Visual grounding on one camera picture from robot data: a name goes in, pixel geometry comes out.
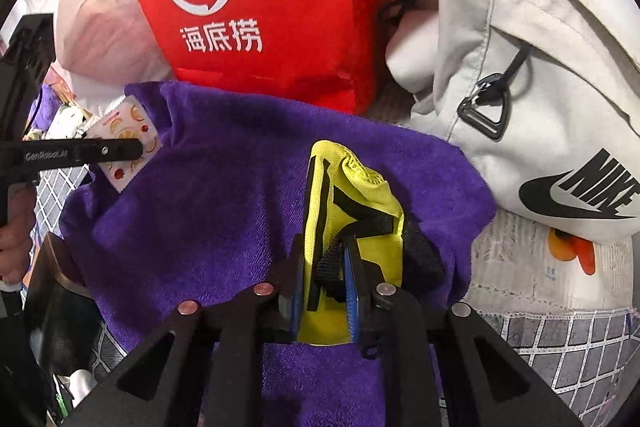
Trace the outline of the person's left hand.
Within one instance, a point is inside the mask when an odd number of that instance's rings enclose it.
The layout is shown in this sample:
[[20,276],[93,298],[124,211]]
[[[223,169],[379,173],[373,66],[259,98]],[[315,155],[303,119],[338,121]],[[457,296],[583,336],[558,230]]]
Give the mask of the person's left hand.
[[21,283],[29,268],[32,249],[30,233],[36,224],[36,189],[32,185],[17,190],[9,200],[8,224],[1,228],[1,280],[6,285]]

